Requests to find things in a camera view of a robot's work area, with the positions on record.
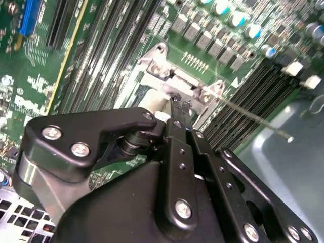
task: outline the blue connector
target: blue connector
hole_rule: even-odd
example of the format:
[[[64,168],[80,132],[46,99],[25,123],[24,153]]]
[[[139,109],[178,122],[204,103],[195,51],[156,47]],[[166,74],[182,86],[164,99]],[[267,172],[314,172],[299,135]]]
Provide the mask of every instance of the blue connector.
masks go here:
[[[22,25],[19,29],[19,33],[23,36],[28,37],[34,34],[42,1],[43,0],[27,0]]]

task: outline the blue capacitor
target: blue capacitor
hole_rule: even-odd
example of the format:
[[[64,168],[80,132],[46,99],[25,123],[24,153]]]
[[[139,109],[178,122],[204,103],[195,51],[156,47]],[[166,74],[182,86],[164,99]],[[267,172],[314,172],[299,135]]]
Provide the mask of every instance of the blue capacitor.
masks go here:
[[[266,58],[273,58],[277,53],[276,49],[269,45],[263,45],[261,48],[261,52]]]
[[[324,36],[324,26],[318,23],[310,23],[306,26],[306,34],[314,41],[319,42]]]
[[[222,15],[228,12],[229,3],[226,0],[215,2],[213,5],[213,10],[216,14]]]
[[[247,38],[257,39],[261,36],[262,27],[259,24],[249,24],[244,31]]]
[[[245,14],[240,11],[235,11],[228,18],[228,23],[234,27],[240,27],[245,22]]]

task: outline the gray plastic surface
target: gray plastic surface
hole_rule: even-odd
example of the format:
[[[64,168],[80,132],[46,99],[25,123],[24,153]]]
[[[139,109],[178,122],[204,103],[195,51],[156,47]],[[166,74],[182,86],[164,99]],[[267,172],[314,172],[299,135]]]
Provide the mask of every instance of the gray plastic surface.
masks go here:
[[[305,112],[310,104],[295,101],[272,121],[292,143],[264,129],[238,156],[324,242],[324,111]]]

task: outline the mounting hole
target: mounting hole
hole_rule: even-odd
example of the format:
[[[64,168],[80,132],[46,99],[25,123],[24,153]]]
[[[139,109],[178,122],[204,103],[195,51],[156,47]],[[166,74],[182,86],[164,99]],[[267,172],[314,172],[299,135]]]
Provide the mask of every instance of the mounting hole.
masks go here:
[[[249,58],[250,59],[253,59],[253,58],[255,58],[256,57],[256,53],[255,52],[250,52],[250,54],[249,54]]]
[[[183,1],[182,1],[182,0],[177,0],[177,1],[176,1],[176,5],[177,5],[178,7],[181,7],[181,6],[183,5]]]
[[[179,165],[179,168],[182,169],[182,170],[185,170],[186,169],[186,165],[184,163],[181,163]]]
[[[162,53],[164,51],[164,47],[163,46],[157,46],[156,50],[159,51],[160,53]]]
[[[231,183],[228,183],[228,182],[227,182],[227,183],[226,183],[226,186],[227,186],[227,188],[230,189],[230,190],[233,189],[233,185],[232,185]]]

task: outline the chip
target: chip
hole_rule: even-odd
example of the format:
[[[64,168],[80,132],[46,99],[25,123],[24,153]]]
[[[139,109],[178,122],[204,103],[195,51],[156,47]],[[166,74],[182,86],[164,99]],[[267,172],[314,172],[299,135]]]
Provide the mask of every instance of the chip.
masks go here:
[[[209,45],[209,43],[211,42],[212,40],[212,36],[209,34],[209,32],[205,32],[201,37],[200,39],[197,41],[197,46],[204,50],[207,48],[207,46]]]
[[[279,28],[277,29],[277,33],[281,34],[284,32],[284,30],[286,29],[286,27],[284,27],[283,25],[279,26]]]
[[[216,35],[216,37],[217,37],[217,39],[222,39],[223,37],[224,37],[224,35],[225,35],[225,31],[224,30],[220,30],[219,32],[218,32],[218,34]]]
[[[245,0],[245,3],[249,7],[253,7],[257,3],[257,0]]]
[[[185,4],[183,6],[183,8],[181,9],[181,13],[182,14],[187,14],[189,12],[189,10],[190,10],[190,7],[187,4]]]
[[[196,23],[193,23],[192,25],[190,25],[183,37],[185,37],[188,41],[193,41],[199,31],[200,27]]]
[[[213,57],[217,57],[221,49],[223,48],[223,43],[221,43],[219,40],[216,40],[212,47],[209,49],[208,53],[212,55]]]
[[[244,59],[242,57],[236,57],[232,65],[230,66],[230,69],[233,71],[238,71],[244,63]]]
[[[294,33],[292,36],[290,36],[289,40],[291,43],[297,43],[300,41],[301,36],[297,33]]]
[[[211,32],[211,30],[214,28],[214,26],[215,26],[215,20],[212,19],[210,22],[208,22],[205,29],[207,31]]]
[[[226,49],[223,55],[219,58],[219,61],[227,65],[233,56],[234,52],[231,49]]]
[[[304,66],[304,68],[310,68],[311,63],[307,59],[303,59],[300,63]]]
[[[238,49],[237,52],[238,52],[239,54],[243,55],[243,53],[244,53],[246,50],[247,50],[246,47],[243,47],[243,46],[242,46],[242,47],[240,47],[240,48]]]
[[[227,43],[227,45],[229,46],[229,47],[233,47],[233,45],[235,44],[235,40],[233,39],[233,38],[231,38],[229,41],[228,41],[228,43]]]
[[[194,17],[193,21],[194,23],[199,23],[199,21],[203,18],[203,15],[201,13],[197,13],[196,16]]]
[[[184,16],[184,15],[179,15],[177,17],[177,19],[174,21],[171,30],[173,30],[174,32],[180,33],[184,26],[186,25],[188,19]]]
[[[279,37],[274,35],[274,34],[271,34],[269,39],[268,39],[268,44],[272,47],[274,47],[275,45],[277,45],[279,42]]]
[[[284,54],[289,56],[292,60],[295,60],[296,57],[298,56],[298,54],[293,49],[291,49],[290,47],[288,47],[285,50]]]
[[[307,52],[306,54],[310,57],[314,57],[317,53],[317,50],[315,47],[311,47]]]

